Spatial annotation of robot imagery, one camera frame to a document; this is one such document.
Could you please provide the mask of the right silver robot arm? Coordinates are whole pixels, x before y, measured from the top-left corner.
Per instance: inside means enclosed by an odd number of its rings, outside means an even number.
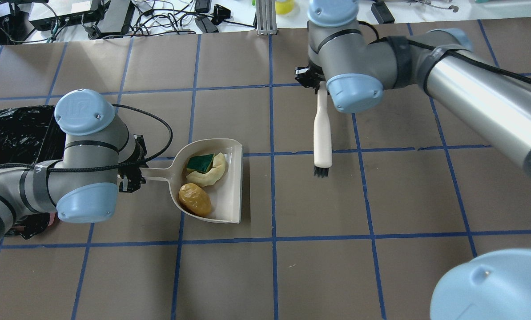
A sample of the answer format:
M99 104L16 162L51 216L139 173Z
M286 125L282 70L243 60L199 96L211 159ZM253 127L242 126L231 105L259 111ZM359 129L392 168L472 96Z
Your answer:
M387 89L416 84L531 179L531 79L477 60L467 35L436 29L365 42L356 0L311 0L308 65L314 88L314 174L332 165L327 99L342 113L375 107ZM531 320L531 248L480 255L447 272L432 294L432 320Z

